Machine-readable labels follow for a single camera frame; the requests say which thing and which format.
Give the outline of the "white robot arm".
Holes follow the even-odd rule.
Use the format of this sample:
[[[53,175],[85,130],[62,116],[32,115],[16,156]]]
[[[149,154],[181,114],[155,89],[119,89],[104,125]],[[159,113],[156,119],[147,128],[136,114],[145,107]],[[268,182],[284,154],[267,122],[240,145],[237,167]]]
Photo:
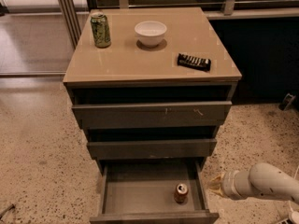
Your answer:
[[[269,163],[217,175],[208,182],[208,188],[222,198],[236,201],[257,198],[299,204],[299,181]]]

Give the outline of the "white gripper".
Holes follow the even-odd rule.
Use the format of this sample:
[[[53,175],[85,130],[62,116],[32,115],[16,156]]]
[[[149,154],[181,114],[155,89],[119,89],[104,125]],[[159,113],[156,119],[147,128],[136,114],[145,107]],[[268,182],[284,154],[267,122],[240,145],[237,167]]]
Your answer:
[[[246,198],[247,172],[230,171],[219,174],[213,177],[208,185],[211,188],[218,188],[209,190],[222,198],[225,196],[232,200],[244,200]]]

